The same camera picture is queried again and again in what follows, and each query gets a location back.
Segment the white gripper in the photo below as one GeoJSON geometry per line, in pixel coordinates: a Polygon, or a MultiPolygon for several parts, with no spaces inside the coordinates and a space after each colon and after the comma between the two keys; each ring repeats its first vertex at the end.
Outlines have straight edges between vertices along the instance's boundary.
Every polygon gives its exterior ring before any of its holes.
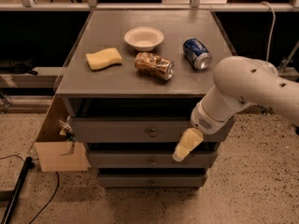
{"type": "Polygon", "coordinates": [[[199,102],[191,113],[193,128],[187,129],[181,136],[172,158],[175,161],[183,161],[204,140],[203,134],[218,132],[228,120],[219,121],[210,117],[199,102]]]}

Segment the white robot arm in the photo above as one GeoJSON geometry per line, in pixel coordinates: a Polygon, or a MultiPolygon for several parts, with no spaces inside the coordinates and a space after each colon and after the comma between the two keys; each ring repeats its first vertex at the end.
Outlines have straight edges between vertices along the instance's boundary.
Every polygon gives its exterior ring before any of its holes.
{"type": "Polygon", "coordinates": [[[192,127],[181,136],[172,158],[183,161],[206,134],[214,134],[236,113],[261,105],[299,126],[299,83],[280,77],[273,64],[241,56],[221,60],[214,85],[191,114],[192,127]]]}

